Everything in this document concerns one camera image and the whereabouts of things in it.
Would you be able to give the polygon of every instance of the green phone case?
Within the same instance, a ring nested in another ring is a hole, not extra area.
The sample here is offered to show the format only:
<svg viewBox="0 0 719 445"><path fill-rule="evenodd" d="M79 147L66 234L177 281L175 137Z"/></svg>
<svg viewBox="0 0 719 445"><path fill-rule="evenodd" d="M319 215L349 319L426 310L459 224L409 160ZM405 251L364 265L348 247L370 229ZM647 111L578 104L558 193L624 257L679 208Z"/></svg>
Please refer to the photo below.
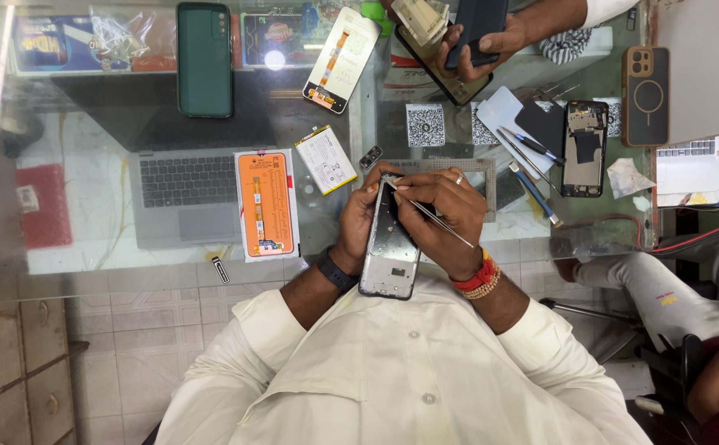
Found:
<svg viewBox="0 0 719 445"><path fill-rule="evenodd" d="M181 2L175 12L178 111L186 116L230 117L230 11L220 3Z"/></svg>

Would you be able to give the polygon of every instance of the phone housing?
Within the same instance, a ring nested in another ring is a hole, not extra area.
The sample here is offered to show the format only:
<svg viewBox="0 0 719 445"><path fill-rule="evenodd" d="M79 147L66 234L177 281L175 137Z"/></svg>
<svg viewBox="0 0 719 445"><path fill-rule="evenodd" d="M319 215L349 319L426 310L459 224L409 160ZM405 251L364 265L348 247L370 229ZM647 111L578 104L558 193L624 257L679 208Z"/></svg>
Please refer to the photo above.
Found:
<svg viewBox="0 0 719 445"><path fill-rule="evenodd" d="M464 31L458 43L447 53L445 68L458 69L458 58L464 45L470 46L472 66L488 65L500 58L500 53L481 52L478 44L481 37L490 33L502 33L508 15L508 0L462 0L456 12L456 25L463 25Z"/></svg>
<svg viewBox="0 0 719 445"><path fill-rule="evenodd" d="M192 117L230 117L230 11L221 3L181 2L175 12L178 111Z"/></svg>
<svg viewBox="0 0 719 445"><path fill-rule="evenodd" d="M670 51L631 47L623 52L621 142L658 147L670 140Z"/></svg>
<svg viewBox="0 0 719 445"><path fill-rule="evenodd" d="M606 102L570 101L565 106L565 140L561 194L572 198L598 198L604 185L606 154Z"/></svg>
<svg viewBox="0 0 719 445"><path fill-rule="evenodd" d="M387 172L383 176L393 179L404 175ZM384 179L379 181L358 289L362 295L408 300L414 291L420 248L398 221L393 192Z"/></svg>
<svg viewBox="0 0 719 445"><path fill-rule="evenodd" d="M439 86L439 89L457 107L469 104L494 78L494 73L489 73L488 76L474 82L462 82L458 80L458 77L445 79L436 68L436 52L439 50L439 45L421 47L417 44L414 35L404 25L395 27L395 37L406 48L406 51L414 57L414 60L423 67L428 76L436 83L436 86Z"/></svg>

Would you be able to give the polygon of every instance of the laptop touchpad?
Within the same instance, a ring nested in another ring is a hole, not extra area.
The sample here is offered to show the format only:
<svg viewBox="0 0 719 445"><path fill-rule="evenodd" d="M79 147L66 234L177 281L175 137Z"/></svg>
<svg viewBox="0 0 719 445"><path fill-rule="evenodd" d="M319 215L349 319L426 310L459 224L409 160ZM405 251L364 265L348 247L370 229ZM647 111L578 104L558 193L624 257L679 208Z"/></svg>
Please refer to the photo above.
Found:
<svg viewBox="0 0 719 445"><path fill-rule="evenodd" d="M182 241L232 238L232 207L200 208L178 211L178 226L181 228Z"/></svg>

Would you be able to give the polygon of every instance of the grey trousers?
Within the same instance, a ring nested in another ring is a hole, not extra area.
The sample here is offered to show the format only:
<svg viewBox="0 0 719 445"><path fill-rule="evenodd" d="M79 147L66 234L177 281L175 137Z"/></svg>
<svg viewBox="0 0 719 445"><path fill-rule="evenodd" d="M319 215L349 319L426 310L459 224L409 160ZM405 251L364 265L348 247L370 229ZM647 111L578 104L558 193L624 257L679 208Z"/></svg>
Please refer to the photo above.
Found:
<svg viewBox="0 0 719 445"><path fill-rule="evenodd" d="M665 348L657 334L673 346L692 333L706 340L719 336L719 238L686 248L671 258L712 264L717 300L701 297L647 253L594 258L577 265L574 278L588 287L626 289L658 351Z"/></svg>

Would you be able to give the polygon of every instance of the qr code sticker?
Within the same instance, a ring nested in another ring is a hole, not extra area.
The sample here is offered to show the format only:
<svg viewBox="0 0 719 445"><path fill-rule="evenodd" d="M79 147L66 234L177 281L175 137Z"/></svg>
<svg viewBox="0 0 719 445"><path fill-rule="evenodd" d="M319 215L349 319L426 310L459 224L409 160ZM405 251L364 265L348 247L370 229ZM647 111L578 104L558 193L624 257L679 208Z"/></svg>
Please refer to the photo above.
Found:
<svg viewBox="0 0 719 445"><path fill-rule="evenodd" d="M565 105L568 104L567 101L555 101L557 104L563 108L565 108ZM552 102L550 101L535 101L535 105L538 105L541 107L542 110L545 112L550 112L550 109L552 109Z"/></svg>
<svg viewBox="0 0 719 445"><path fill-rule="evenodd" d="M472 143L473 145L493 145L499 144L500 140L494 136L480 119L477 117L477 106L480 102L472 102Z"/></svg>
<svg viewBox="0 0 719 445"><path fill-rule="evenodd" d="M607 116L607 137L621 136L621 98L620 97L594 97L594 101L606 102L610 106L610 116Z"/></svg>
<svg viewBox="0 0 719 445"><path fill-rule="evenodd" d="M410 147L445 145L445 116L440 104L407 104L406 132Z"/></svg>

